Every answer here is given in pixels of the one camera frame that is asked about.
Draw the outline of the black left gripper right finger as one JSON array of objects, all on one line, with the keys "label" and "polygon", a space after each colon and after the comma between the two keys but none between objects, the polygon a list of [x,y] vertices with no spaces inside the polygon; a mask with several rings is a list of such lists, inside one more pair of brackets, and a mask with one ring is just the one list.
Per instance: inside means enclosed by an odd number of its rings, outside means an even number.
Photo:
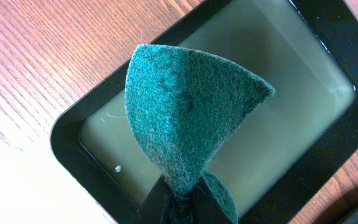
[{"label": "black left gripper right finger", "polygon": [[195,224],[232,224],[202,177],[191,191],[191,211]]}]

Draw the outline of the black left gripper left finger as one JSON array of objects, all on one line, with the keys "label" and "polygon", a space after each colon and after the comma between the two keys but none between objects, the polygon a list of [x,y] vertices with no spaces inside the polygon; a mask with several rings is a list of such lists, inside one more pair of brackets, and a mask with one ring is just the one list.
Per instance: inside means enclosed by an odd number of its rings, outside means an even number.
[{"label": "black left gripper left finger", "polygon": [[152,187],[135,215],[135,223],[169,224],[171,189],[163,176]]}]

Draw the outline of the green yellow sponge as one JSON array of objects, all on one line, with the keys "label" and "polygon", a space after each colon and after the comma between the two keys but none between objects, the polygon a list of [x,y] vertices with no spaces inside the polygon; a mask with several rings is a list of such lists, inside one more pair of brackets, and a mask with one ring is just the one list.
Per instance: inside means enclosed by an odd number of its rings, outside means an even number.
[{"label": "green yellow sponge", "polygon": [[226,58],[169,45],[140,44],[127,70],[125,111],[143,153],[162,172],[174,219],[190,221],[186,195],[203,180],[228,219],[238,215],[210,160],[274,87]]}]

